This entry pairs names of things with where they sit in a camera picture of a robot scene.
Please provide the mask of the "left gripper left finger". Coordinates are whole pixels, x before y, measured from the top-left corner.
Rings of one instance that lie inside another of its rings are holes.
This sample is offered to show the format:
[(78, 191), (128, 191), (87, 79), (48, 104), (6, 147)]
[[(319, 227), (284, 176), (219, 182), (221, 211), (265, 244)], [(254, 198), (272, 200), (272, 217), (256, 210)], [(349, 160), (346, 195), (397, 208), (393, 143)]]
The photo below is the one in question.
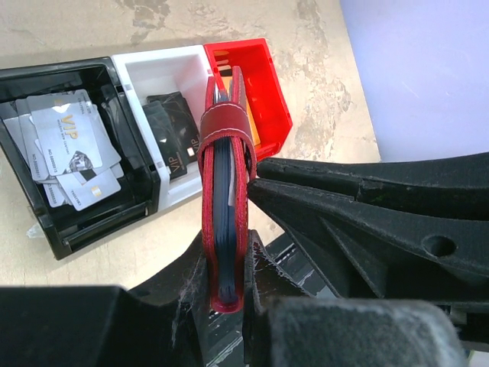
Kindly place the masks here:
[(202, 239), (137, 287), (4, 287), (3, 366), (204, 366)]

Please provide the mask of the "red plastic bin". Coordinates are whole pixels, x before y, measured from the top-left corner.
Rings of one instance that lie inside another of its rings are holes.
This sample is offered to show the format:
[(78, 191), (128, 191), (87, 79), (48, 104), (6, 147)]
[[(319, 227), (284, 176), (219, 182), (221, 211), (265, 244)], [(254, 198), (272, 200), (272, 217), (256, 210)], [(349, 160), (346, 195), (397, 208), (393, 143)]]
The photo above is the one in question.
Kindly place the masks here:
[(240, 67), (254, 122), (257, 159), (278, 154), (293, 126), (267, 41), (263, 38), (204, 45), (218, 89), (229, 88), (225, 69)]

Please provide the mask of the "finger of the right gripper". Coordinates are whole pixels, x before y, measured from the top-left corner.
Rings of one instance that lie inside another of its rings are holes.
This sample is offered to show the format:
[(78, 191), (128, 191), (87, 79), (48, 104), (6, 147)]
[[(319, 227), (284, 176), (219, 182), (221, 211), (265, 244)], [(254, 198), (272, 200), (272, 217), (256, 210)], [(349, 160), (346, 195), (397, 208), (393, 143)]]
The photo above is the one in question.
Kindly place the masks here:
[(488, 219), (488, 155), (394, 163), (339, 164), (267, 158), (259, 177), (350, 196), (405, 213)]
[(402, 213), (265, 179), (253, 181), (248, 195), (338, 296), (488, 296), (486, 222)]

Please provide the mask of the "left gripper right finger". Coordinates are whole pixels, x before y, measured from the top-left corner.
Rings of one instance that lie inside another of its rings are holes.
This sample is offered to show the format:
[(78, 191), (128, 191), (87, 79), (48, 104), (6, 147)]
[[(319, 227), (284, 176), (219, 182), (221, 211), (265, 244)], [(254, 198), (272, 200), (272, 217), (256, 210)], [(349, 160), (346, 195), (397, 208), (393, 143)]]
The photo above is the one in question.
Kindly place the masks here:
[(415, 300), (317, 298), (286, 284), (257, 287), (266, 255), (248, 233), (244, 263), (244, 361), (249, 366), (466, 366), (455, 328), (438, 308)]

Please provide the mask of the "red leather card holder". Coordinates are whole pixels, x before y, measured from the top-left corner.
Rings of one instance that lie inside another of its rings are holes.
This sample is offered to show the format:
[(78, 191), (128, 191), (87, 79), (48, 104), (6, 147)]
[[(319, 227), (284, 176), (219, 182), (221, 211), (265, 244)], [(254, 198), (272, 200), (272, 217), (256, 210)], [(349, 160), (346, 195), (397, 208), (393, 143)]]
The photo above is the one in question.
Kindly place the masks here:
[(240, 67), (232, 67), (232, 79), (222, 89), (214, 76), (208, 79), (198, 163), (211, 307), (219, 313), (235, 313), (244, 303), (247, 186), (257, 168)]

